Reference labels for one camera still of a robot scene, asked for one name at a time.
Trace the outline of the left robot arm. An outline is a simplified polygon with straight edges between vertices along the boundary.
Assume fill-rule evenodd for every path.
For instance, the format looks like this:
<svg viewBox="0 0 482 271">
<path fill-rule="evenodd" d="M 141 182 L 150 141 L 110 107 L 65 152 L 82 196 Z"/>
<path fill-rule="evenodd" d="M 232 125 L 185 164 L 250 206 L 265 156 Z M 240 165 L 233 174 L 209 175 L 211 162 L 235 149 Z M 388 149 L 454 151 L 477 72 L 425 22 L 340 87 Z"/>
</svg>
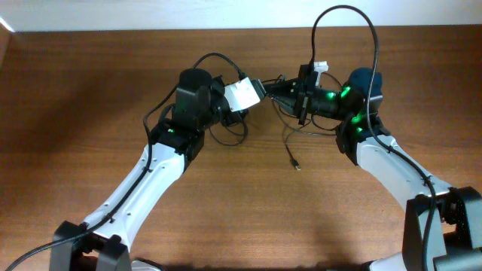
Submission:
<svg viewBox="0 0 482 271">
<path fill-rule="evenodd" d="M 185 173 L 204 145 L 205 131 L 244 119 L 247 108 L 265 95 L 258 80 L 240 74 L 225 84 L 202 69 L 179 75 L 133 170 L 114 193 L 84 221 L 63 222 L 54 233 L 51 270 L 159 270 L 160 264 L 132 260 L 130 250 L 145 219 L 166 190 Z"/>
</svg>

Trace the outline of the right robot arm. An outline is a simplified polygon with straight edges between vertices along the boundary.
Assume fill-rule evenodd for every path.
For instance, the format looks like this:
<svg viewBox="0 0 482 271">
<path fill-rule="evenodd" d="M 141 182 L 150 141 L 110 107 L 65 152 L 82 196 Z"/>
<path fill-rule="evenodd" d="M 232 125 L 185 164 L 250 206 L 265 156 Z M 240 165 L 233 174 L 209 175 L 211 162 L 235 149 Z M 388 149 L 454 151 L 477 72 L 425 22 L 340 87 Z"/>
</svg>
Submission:
<svg viewBox="0 0 482 271">
<path fill-rule="evenodd" d="M 421 167 L 383 127 L 379 72 L 359 68 L 340 90 L 319 87 L 318 72 L 265 84 L 267 96 L 304 123 L 316 115 L 338 120 L 337 146 L 374 176 L 405 212 L 401 252 L 363 264 L 364 270 L 479 270 L 481 194 L 456 188 Z"/>
</svg>

